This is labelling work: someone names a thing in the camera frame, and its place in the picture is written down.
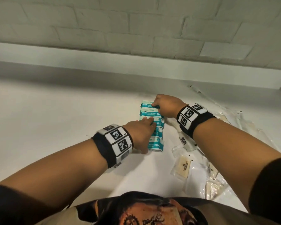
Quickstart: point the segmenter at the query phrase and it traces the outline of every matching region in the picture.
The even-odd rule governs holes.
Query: wipes packet
[[[154,122],[156,123],[156,126],[157,127],[160,127],[160,128],[164,128],[165,126],[165,120],[161,117],[158,117],[158,116],[154,116]]]
[[[142,107],[141,108],[141,112],[140,112],[140,116],[159,116],[162,117],[160,113],[158,113],[158,109],[157,108],[149,108],[149,107]]]
[[[162,139],[162,128],[156,127],[156,129],[154,130],[151,136],[158,136],[159,138]]]
[[[163,151],[164,145],[163,139],[157,136],[151,136],[148,144],[148,149],[150,151]]]
[[[141,108],[143,108],[143,107],[157,108],[157,109],[160,108],[159,106],[152,106],[152,103],[153,103],[153,102],[150,102],[150,101],[147,101],[147,100],[143,100],[143,101],[141,102]]]

